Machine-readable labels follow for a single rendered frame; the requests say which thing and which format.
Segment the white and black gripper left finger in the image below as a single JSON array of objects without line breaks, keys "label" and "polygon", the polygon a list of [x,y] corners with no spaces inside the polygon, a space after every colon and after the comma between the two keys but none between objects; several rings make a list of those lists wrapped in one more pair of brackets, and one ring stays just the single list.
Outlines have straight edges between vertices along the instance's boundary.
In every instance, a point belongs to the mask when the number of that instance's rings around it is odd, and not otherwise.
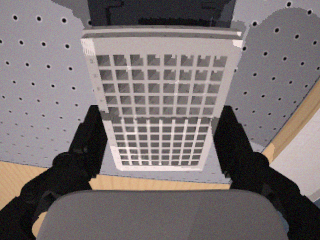
[{"label": "white and black gripper left finger", "polygon": [[0,210],[0,240],[36,240],[33,224],[56,199],[91,190],[89,181],[100,173],[107,141],[99,107],[90,105],[68,152],[58,154],[52,167],[27,182],[20,195]]}]

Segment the white well plate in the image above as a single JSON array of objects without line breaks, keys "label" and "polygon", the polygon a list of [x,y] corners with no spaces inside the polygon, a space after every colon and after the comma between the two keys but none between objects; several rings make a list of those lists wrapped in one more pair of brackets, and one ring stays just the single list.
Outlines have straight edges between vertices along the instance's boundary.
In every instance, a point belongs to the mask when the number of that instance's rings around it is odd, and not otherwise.
[{"label": "white well plate", "polygon": [[82,33],[117,169],[203,170],[243,43],[241,31],[121,25],[85,27]]}]

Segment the grey perforated base plate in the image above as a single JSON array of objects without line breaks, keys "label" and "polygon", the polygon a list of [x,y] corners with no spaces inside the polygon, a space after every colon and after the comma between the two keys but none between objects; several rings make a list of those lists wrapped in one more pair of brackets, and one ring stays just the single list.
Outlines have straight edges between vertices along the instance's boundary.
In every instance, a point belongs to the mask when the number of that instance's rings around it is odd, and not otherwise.
[{"label": "grey perforated base plate", "polygon": [[[0,0],[0,161],[52,167],[98,105],[81,38],[87,0]],[[320,0],[236,0],[243,40],[224,105],[263,153],[320,79]],[[231,184],[214,143],[201,171],[121,171],[109,142],[99,175]]]}]

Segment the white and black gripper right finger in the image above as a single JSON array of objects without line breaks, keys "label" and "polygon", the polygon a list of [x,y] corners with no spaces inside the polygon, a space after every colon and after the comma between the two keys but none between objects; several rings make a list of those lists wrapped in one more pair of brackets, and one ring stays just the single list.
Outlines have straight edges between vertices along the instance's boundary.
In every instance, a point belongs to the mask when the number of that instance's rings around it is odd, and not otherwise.
[{"label": "white and black gripper right finger", "polygon": [[300,194],[295,182],[271,168],[265,155],[253,151],[229,105],[223,107],[213,141],[221,172],[232,180],[229,189],[247,190],[269,199],[289,225],[289,240],[320,240],[320,209]]}]

